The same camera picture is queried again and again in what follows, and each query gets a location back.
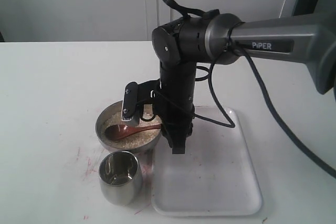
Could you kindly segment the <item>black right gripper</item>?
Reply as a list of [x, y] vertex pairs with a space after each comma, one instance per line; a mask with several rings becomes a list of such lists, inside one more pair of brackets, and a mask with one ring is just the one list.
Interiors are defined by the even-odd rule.
[[173, 155], [185, 154], [193, 120], [195, 76], [194, 62], [175, 66], [160, 62], [160, 85], [156, 97], [163, 105], [156, 111], [164, 125], [163, 136], [167, 138]]

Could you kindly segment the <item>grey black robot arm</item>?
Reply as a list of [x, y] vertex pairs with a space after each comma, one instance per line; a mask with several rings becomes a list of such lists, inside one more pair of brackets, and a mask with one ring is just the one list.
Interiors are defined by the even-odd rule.
[[152, 32], [160, 61], [158, 114], [173, 154], [184, 154], [192, 132], [196, 64], [229, 65], [240, 57], [302, 63], [316, 90], [335, 89], [335, 14], [315, 13], [244, 22], [218, 10], [185, 16]]

